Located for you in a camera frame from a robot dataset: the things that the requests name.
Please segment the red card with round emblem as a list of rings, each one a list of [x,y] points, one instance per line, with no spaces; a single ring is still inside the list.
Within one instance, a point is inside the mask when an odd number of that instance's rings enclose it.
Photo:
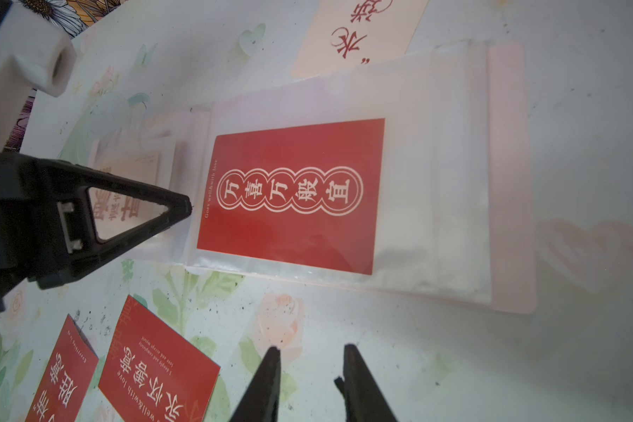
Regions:
[[[369,275],[382,119],[218,135],[200,251]]]

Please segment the red landscape greeting card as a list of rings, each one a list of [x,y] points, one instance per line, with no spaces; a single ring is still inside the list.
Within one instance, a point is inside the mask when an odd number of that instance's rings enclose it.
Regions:
[[[220,366],[131,295],[105,360],[98,387],[123,420],[204,420]]]

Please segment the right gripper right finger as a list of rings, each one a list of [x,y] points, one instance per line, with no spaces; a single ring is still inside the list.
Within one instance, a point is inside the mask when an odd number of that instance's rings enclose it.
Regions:
[[[397,422],[359,349],[344,348],[343,374],[334,380],[344,398],[346,422]]]

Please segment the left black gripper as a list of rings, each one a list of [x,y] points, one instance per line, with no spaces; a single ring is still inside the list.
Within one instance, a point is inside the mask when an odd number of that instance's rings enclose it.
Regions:
[[[0,313],[22,281],[42,289],[80,281],[192,214],[186,195],[158,186],[159,158],[121,158],[98,169],[51,159],[37,165],[0,153]],[[42,188],[37,258],[33,207]]]

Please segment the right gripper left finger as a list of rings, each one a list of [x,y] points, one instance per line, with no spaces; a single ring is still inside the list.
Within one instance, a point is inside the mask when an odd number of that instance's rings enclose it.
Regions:
[[[268,348],[230,422],[277,422],[281,395],[281,350]]]

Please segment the pink photo album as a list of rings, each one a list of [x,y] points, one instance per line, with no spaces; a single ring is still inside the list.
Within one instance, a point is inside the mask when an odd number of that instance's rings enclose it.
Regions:
[[[164,114],[80,161],[193,214],[138,258],[536,310],[524,48],[466,41]]]

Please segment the cream card with red characters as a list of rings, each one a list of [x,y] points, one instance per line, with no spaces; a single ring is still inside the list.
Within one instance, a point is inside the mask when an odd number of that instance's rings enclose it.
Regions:
[[[158,177],[159,153],[145,153],[114,161],[106,160],[95,168],[125,179],[154,185]],[[98,188],[91,188],[92,214],[95,228],[101,240],[108,240],[154,217],[153,202]]]

